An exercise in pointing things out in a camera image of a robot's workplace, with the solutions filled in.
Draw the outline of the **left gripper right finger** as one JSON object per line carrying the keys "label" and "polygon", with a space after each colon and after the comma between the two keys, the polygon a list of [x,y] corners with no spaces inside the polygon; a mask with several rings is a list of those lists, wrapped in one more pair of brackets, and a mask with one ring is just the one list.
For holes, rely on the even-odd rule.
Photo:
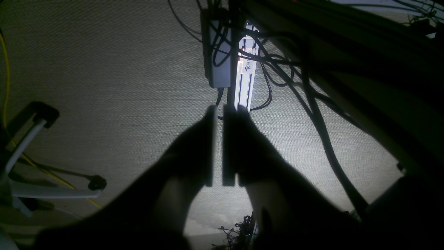
{"label": "left gripper right finger", "polygon": [[237,174],[259,233],[254,250],[362,250],[365,232],[276,150],[246,108],[223,108],[223,181]]}

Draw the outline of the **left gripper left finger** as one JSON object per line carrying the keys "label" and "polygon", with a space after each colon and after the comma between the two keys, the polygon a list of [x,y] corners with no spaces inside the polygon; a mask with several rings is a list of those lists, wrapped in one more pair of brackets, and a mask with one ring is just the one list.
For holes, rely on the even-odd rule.
{"label": "left gripper left finger", "polygon": [[216,106],[182,132],[158,161],[104,209],[42,231],[36,250],[190,250],[190,206],[212,185]]}

